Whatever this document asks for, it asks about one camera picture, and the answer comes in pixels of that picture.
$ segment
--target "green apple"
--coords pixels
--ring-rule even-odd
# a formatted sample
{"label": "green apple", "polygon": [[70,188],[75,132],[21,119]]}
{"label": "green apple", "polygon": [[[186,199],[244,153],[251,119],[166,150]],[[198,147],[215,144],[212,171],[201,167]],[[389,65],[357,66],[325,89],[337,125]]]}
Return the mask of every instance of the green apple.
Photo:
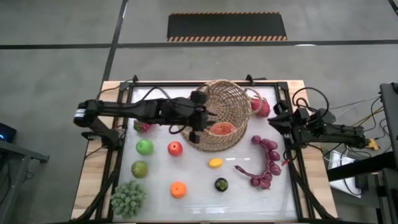
{"label": "green apple", "polygon": [[143,178],[148,173],[148,166],[144,161],[136,161],[131,166],[131,173],[136,178]]}
{"label": "green apple", "polygon": [[136,149],[141,155],[150,155],[154,151],[154,144],[151,140],[143,139],[137,142]]}

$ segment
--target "concrete floor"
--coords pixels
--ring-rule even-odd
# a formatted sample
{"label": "concrete floor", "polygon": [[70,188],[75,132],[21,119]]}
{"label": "concrete floor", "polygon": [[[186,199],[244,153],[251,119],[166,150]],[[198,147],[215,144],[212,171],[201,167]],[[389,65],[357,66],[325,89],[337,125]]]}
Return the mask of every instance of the concrete floor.
{"label": "concrete floor", "polygon": [[[119,42],[165,42],[167,14],[178,11],[280,11],[289,40],[398,39],[398,17],[386,0],[184,2],[130,0]],[[121,0],[3,0],[0,45],[110,43],[120,5]],[[46,165],[32,163],[35,177],[24,184],[12,223],[69,219],[86,147],[73,113],[79,102],[96,96],[107,56],[108,49],[0,50],[0,122],[18,130],[18,145],[51,155]],[[240,79],[248,73],[303,79],[339,106],[377,95],[380,83],[398,82],[397,64],[398,45],[118,49],[110,80],[134,74],[141,80]],[[308,93],[312,106],[324,105]],[[352,124],[369,113],[370,104],[361,105],[338,122]],[[368,136],[381,134],[377,128]],[[387,138],[379,143],[389,147]],[[342,219],[376,222],[374,210],[338,197]]]}

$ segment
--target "white tray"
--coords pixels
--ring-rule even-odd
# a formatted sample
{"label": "white tray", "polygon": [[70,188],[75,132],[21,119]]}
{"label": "white tray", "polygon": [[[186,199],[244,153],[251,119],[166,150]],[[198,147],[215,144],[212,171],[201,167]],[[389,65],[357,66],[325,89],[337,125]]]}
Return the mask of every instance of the white tray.
{"label": "white tray", "polygon": [[[172,98],[190,95],[195,87],[162,87]],[[275,89],[270,86],[257,86],[255,89],[266,97],[269,104],[276,104]],[[140,100],[150,87],[134,87],[132,102]],[[154,90],[146,99],[165,98]],[[137,160],[146,161],[148,175],[136,179],[148,194],[140,214],[132,220],[114,216],[115,222],[217,222],[217,221],[273,221],[296,220],[294,198],[287,166],[281,166],[285,149],[282,136],[272,128],[266,119],[253,116],[249,120],[246,134],[231,149],[223,152],[201,152],[192,148],[181,137],[171,135],[168,126],[154,126],[148,133],[139,134],[133,129],[133,119],[128,122],[126,143],[120,171],[119,184],[136,179],[131,174],[131,165]],[[276,164],[282,169],[280,176],[274,176],[271,189],[261,190],[250,185],[250,178],[238,172],[233,166],[239,165],[253,174],[264,169],[264,151],[260,146],[251,144],[253,135],[275,141],[281,160]],[[154,153],[142,156],[136,151],[136,143],[141,139],[150,139],[154,143]],[[179,141],[183,146],[180,157],[172,157],[167,152],[171,141]],[[219,169],[207,166],[209,159],[222,158]],[[215,189],[215,180],[224,177],[228,190]],[[181,181],[187,186],[184,198],[175,199],[170,195],[170,185]]]}

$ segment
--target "wicker basket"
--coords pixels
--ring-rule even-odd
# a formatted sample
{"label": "wicker basket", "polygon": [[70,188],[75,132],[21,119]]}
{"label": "wicker basket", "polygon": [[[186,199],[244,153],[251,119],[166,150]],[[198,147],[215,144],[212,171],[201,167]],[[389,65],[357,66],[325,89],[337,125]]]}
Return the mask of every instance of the wicker basket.
{"label": "wicker basket", "polygon": [[235,125],[236,130],[229,134],[216,135],[205,129],[204,132],[197,133],[200,136],[199,144],[188,140],[191,128],[185,128],[181,132],[182,136],[191,146],[205,152],[219,152],[231,148],[241,140],[246,132],[250,115],[261,109],[252,111],[251,97],[246,92],[251,90],[256,94],[255,97],[262,99],[260,94],[251,88],[243,90],[229,80],[215,80],[199,87],[198,90],[204,92],[208,97],[205,103],[207,110],[217,114],[217,116],[209,116],[209,120],[216,123],[229,122]]}

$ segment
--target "basket handle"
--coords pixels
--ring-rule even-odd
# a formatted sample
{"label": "basket handle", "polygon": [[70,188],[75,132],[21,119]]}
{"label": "basket handle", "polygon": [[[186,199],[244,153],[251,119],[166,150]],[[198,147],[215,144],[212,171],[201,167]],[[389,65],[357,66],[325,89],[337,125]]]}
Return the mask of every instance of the basket handle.
{"label": "basket handle", "polygon": [[[264,99],[263,97],[261,97],[260,93],[257,90],[253,89],[253,88],[246,87],[244,89],[244,92],[247,93],[248,90],[251,90],[254,94],[256,94],[254,97],[258,98],[259,100],[262,101]],[[256,114],[258,111],[260,111],[261,107],[262,107],[262,103],[260,103],[260,107],[258,107],[257,110],[255,110],[255,111],[252,110],[252,112],[250,113],[250,116],[253,115],[253,114]]]}

